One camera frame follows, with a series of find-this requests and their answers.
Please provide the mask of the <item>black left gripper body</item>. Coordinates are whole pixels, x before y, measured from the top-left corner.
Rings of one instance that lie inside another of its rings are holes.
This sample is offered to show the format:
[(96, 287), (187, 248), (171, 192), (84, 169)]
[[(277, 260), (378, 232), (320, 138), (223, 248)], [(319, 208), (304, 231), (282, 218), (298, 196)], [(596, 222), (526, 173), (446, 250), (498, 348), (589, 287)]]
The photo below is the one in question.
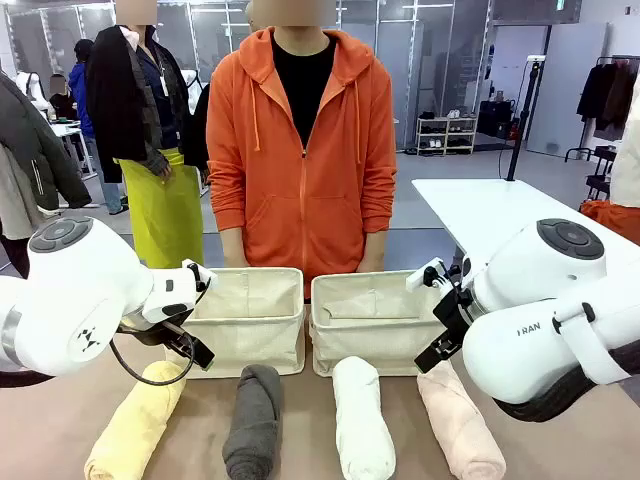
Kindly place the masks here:
[(198, 340), (181, 326), (170, 321), (156, 324), (149, 330), (149, 335), (157, 344), (164, 345), (184, 358), (196, 358), (199, 353)]

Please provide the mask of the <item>person's left hand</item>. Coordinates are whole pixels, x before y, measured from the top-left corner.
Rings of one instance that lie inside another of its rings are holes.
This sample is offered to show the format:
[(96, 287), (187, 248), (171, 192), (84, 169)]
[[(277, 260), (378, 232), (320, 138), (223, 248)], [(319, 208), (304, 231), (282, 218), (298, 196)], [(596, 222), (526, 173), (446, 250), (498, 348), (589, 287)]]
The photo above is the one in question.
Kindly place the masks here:
[(368, 233), (365, 238), (363, 257), (357, 273), (381, 272), (384, 270), (387, 231)]

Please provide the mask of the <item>person's right hand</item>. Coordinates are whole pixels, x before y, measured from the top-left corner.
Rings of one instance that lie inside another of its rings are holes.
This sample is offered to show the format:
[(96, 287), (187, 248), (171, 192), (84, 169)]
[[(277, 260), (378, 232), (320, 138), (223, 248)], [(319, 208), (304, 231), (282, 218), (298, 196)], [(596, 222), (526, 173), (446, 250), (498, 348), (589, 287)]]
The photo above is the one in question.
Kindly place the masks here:
[(246, 268), (249, 263), (244, 250), (242, 228), (231, 228), (220, 232), (224, 266), (227, 268)]

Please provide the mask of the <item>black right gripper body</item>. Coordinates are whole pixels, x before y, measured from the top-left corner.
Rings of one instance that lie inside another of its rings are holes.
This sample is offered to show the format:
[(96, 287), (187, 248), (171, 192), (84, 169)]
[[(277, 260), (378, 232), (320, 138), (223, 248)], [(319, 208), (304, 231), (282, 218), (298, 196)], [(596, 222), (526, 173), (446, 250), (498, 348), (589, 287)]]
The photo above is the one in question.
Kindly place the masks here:
[(469, 289), (452, 289), (433, 309), (435, 317), (445, 326), (446, 338), (452, 345), (462, 345), (473, 322), (468, 312), (472, 303), (473, 297)]

